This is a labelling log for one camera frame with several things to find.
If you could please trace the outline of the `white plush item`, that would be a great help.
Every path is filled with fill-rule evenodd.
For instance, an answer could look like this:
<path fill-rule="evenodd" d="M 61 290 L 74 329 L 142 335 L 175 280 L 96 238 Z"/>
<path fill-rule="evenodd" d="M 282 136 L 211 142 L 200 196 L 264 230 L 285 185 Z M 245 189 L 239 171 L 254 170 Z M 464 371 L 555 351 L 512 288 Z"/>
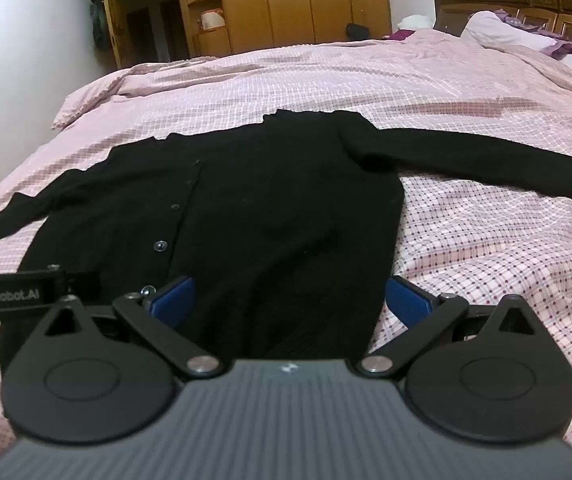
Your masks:
<path fill-rule="evenodd" d="M 419 30 L 419 29 L 432 29 L 435 20 L 430 16 L 423 14 L 408 15 L 397 24 L 400 30 Z"/>

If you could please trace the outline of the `black knit cardigan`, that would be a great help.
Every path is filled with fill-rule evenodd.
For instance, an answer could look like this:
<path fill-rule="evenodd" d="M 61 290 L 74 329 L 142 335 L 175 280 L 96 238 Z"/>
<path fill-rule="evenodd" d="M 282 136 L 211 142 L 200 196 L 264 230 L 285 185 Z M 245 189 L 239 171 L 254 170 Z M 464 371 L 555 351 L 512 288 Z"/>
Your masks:
<path fill-rule="evenodd" d="M 176 329 L 225 359 L 348 358 L 366 350 L 384 304 L 403 170 L 572 198 L 570 156 L 280 110 L 117 146 L 14 195 L 0 240 L 36 224 L 21 269 L 56 264 L 87 304 L 190 278 L 194 306 Z"/>

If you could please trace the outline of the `dark green hanging garment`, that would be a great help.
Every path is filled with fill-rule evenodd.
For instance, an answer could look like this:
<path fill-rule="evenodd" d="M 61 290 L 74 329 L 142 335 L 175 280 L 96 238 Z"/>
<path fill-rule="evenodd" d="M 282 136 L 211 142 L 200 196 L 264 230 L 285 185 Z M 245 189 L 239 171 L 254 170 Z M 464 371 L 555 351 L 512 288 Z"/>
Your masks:
<path fill-rule="evenodd" d="M 102 51 L 112 48 L 104 0 L 90 0 L 92 35 L 95 47 Z"/>

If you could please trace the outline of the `small black bag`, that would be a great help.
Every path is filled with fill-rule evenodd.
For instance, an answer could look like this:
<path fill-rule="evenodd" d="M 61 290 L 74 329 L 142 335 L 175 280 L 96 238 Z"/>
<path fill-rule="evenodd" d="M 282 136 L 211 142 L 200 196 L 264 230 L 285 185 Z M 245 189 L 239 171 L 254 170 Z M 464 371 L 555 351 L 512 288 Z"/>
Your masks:
<path fill-rule="evenodd" d="M 350 41 L 363 41 L 370 38 L 370 30 L 366 26 L 354 23 L 347 24 L 344 33 Z"/>

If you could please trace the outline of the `wooden wardrobe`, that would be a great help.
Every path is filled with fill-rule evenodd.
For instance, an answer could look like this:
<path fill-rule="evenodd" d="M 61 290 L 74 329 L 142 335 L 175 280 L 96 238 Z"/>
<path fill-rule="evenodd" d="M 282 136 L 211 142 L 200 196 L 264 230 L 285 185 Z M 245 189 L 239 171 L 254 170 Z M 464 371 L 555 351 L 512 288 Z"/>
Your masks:
<path fill-rule="evenodd" d="M 392 29 L 389 0 L 180 0 L 180 6 L 193 56 L 347 41 L 349 23 L 366 26 L 375 39 Z M 200 14 L 215 8 L 226 26 L 204 32 Z"/>

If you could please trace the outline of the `white pillow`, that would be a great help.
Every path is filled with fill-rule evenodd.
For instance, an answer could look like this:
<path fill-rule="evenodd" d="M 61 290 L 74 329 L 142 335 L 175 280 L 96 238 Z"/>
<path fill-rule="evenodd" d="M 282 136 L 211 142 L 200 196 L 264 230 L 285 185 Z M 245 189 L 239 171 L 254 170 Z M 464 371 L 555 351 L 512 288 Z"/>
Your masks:
<path fill-rule="evenodd" d="M 572 69 L 572 39 L 542 26 L 524 24 L 503 10 L 472 14 L 461 38 L 491 49 L 529 48 Z"/>

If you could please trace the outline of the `pink checkered bed duvet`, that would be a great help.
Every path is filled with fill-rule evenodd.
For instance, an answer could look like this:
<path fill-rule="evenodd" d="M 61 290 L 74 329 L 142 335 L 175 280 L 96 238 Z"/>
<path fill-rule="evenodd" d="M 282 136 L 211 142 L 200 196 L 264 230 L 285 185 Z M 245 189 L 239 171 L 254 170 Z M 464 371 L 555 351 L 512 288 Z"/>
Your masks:
<path fill-rule="evenodd" d="M 277 110 L 353 110 L 379 128 L 496 136 L 572 156 L 572 70 L 523 48 L 423 30 L 403 41 L 260 50 L 140 64 L 71 93 L 56 138 L 0 183 L 0 210 L 116 145 L 258 122 Z M 572 200 L 404 176 L 393 270 L 430 292 L 524 296 L 572 364 Z M 572 444 L 572 423 L 566 434 Z"/>

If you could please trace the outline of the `purple cloth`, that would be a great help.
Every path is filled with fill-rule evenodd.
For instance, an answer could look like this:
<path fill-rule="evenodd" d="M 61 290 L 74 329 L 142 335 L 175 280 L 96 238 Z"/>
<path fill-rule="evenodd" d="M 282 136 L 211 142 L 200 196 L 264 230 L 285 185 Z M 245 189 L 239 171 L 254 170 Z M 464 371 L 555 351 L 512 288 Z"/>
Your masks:
<path fill-rule="evenodd" d="M 392 40 L 392 41 L 403 41 L 409 36 L 414 34 L 414 29 L 398 29 L 396 32 L 393 32 L 391 35 L 387 35 L 384 37 L 385 40 Z"/>

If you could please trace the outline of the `white pink appliance on shelf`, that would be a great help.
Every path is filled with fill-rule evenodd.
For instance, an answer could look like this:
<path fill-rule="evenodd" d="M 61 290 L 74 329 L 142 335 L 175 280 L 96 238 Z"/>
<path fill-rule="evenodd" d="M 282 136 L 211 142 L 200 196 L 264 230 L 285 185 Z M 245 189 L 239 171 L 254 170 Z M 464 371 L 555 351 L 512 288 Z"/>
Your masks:
<path fill-rule="evenodd" d="M 200 27 L 204 32 L 226 26 L 224 13 L 221 8 L 207 9 L 200 14 Z"/>

